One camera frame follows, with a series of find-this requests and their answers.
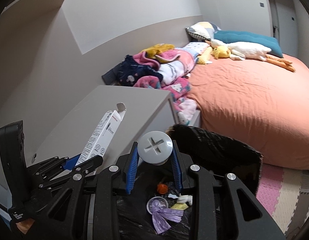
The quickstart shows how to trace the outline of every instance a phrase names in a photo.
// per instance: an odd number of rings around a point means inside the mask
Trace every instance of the bed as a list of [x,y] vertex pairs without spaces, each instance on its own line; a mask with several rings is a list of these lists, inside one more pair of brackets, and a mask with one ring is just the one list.
[[206,130],[247,143],[264,162],[309,169],[309,69],[298,59],[296,72],[257,60],[214,59],[197,65],[188,98],[201,110]]

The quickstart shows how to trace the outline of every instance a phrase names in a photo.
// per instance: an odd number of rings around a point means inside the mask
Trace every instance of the teal pillow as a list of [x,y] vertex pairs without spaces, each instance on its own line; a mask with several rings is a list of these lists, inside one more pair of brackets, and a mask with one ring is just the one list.
[[258,43],[271,49],[269,54],[283,58],[282,50],[276,38],[268,37],[251,32],[237,31],[218,31],[214,34],[216,40],[224,43],[233,43],[239,41]]

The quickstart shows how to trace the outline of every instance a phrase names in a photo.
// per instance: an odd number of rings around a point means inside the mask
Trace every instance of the round gray knob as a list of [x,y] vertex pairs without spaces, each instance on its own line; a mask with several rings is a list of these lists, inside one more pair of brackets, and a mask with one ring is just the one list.
[[112,166],[109,167],[109,170],[110,170],[111,172],[116,172],[118,169],[119,169],[119,167],[116,166],[116,165],[112,165]]
[[73,175],[72,178],[73,178],[74,180],[81,180],[82,175],[81,175],[80,173],[77,173],[77,174]]
[[171,138],[160,131],[146,133],[138,142],[140,158],[154,165],[164,164],[171,155],[172,150]]
[[193,165],[190,166],[190,169],[193,170],[193,171],[198,171],[198,170],[200,170],[200,166],[193,164]]
[[227,178],[230,179],[230,180],[235,180],[236,177],[237,177],[237,176],[234,175],[233,173],[228,173],[228,174],[227,174]]

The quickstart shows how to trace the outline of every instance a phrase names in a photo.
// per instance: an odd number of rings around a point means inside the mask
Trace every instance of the purple plastic wrapper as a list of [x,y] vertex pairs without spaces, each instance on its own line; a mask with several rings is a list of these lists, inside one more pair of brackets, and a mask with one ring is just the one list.
[[153,201],[151,212],[152,222],[157,234],[161,234],[171,228],[166,219],[180,223],[183,216],[183,210],[161,208],[160,201],[158,200]]

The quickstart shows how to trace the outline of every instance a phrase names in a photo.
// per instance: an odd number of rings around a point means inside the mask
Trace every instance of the yellow stuffed animal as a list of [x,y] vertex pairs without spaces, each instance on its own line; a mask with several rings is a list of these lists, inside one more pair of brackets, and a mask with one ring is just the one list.
[[213,56],[218,59],[218,58],[227,58],[230,57],[231,51],[229,50],[228,47],[226,46],[218,46],[213,50]]

